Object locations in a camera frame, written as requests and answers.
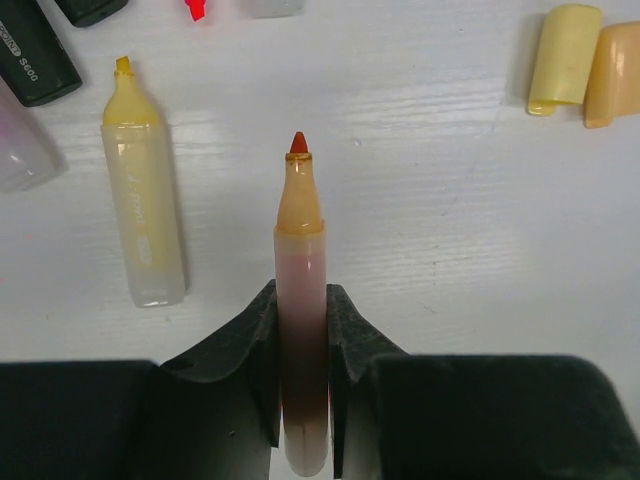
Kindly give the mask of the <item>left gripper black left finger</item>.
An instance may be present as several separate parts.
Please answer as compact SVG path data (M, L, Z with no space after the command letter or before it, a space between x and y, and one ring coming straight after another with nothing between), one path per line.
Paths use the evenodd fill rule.
M162 364L1 367L5 479L265 479L278 444L275 286Z

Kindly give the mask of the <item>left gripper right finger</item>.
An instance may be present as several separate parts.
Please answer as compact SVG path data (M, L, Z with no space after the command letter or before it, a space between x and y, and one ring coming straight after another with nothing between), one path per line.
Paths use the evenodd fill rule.
M567 355L409 354L327 289L338 479L635 479L615 389Z

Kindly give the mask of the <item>pastel peach highlighter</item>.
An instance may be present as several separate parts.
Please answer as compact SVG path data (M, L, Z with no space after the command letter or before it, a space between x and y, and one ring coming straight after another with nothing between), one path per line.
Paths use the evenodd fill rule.
M328 451L326 223L302 132L285 155L274 259L285 454L312 477Z

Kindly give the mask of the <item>pastel yellow highlighter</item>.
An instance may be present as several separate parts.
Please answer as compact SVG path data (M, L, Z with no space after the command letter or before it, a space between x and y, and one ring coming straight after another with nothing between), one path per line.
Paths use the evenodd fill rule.
M129 291L138 308L175 305L186 283L168 129L128 57L114 81L101 135Z

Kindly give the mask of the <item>pastel pink highlighter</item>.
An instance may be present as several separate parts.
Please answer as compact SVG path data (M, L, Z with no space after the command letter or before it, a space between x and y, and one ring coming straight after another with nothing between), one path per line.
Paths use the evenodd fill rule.
M66 170L51 136L1 81L1 192L33 189Z

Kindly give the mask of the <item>pastel peach pen cap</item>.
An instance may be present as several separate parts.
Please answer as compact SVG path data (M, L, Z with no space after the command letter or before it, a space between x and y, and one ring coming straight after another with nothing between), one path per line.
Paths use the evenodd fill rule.
M599 36L584 101L584 125L609 126L639 113L639 22L605 27Z

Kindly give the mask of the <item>black highlighter blue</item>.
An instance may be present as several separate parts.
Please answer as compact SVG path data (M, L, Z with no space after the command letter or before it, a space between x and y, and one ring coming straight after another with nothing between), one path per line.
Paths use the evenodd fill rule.
M1 0L1 77L25 107L51 103L83 85L36 1Z

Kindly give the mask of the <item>black highlighter pink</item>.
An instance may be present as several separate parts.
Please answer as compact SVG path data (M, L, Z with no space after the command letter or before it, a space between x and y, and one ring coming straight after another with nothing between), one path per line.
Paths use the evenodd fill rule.
M206 16L206 0L185 0L190 16L194 22Z

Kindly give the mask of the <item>pastel yellow pen cap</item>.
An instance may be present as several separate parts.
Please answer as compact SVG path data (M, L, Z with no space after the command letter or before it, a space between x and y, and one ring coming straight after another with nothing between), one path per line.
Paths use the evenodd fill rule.
M529 90L527 112L548 117L586 95L603 19L591 5L563 4L545 17Z

